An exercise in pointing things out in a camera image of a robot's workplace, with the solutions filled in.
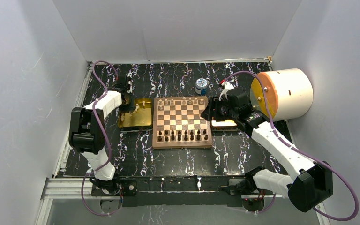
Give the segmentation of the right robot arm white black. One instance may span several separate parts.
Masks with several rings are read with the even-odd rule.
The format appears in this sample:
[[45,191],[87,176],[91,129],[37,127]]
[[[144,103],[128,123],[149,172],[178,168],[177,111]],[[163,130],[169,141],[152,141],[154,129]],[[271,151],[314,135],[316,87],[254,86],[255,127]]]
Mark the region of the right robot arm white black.
[[237,128],[261,144],[287,171],[286,175],[257,167],[246,173],[243,186],[251,194],[262,189],[288,198],[300,211],[307,212],[333,195],[332,171],[296,151],[261,111],[251,109],[249,97],[229,82],[222,82],[218,97],[210,97],[201,117],[207,121],[232,120]]

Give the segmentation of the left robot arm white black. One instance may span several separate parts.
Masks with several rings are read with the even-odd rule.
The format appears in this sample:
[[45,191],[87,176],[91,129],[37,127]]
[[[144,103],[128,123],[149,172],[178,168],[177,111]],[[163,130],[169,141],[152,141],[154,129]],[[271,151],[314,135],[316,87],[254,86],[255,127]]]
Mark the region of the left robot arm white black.
[[73,108],[69,129],[70,146],[87,159],[94,177],[104,181],[103,189],[110,195],[121,190],[121,182],[114,178],[112,148],[105,130],[106,117],[116,109],[125,113],[136,109],[129,75],[119,75],[114,88],[105,91],[93,103]]

